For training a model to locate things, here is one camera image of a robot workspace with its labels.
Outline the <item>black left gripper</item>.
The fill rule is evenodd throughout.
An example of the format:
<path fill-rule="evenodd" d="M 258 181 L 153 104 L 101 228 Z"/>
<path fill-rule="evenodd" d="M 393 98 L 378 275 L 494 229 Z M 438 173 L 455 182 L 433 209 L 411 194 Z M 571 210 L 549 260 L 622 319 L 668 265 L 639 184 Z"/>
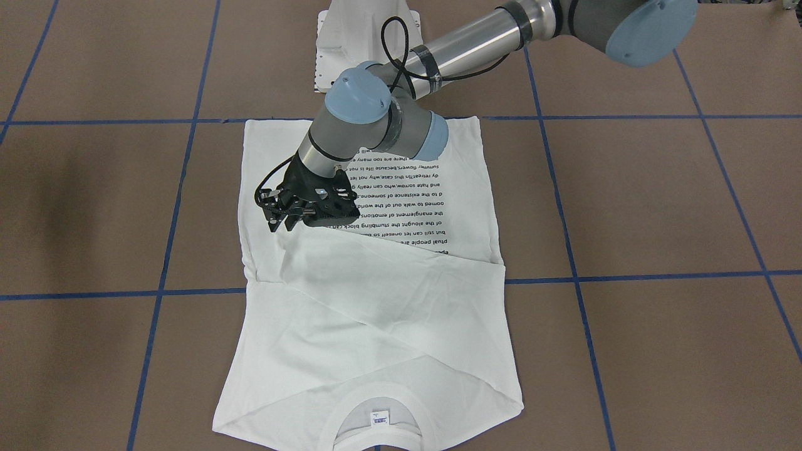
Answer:
<path fill-rule="evenodd" d="M 266 210 L 272 233 L 283 222 L 286 230 L 292 231 L 298 222 L 309 227 L 345 226 L 360 216 L 355 203 L 357 194 L 341 168 L 335 169 L 332 178 L 320 177 L 306 168 L 298 157 L 293 157 L 279 186 L 288 194 L 287 209 L 284 213 Z"/>

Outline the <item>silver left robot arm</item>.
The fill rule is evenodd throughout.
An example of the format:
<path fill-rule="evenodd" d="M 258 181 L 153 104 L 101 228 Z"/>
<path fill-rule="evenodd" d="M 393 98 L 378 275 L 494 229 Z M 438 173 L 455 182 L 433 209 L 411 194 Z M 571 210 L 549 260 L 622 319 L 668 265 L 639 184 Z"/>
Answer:
<path fill-rule="evenodd" d="M 644 68 L 689 33 L 696 1 L 509 1 L 493 12 L 386 63 L 364 61 L 338 75 L 298 151 L 279 163 L 253 200 L 269 230 L 350 225 L 359 218 L 346 168 L 361 149 L 421 162 L 443 153 L 449 128 L 418 100 L 444 85 L 483 75 L 535 40 L 570 35 L 611 60 Z"/>

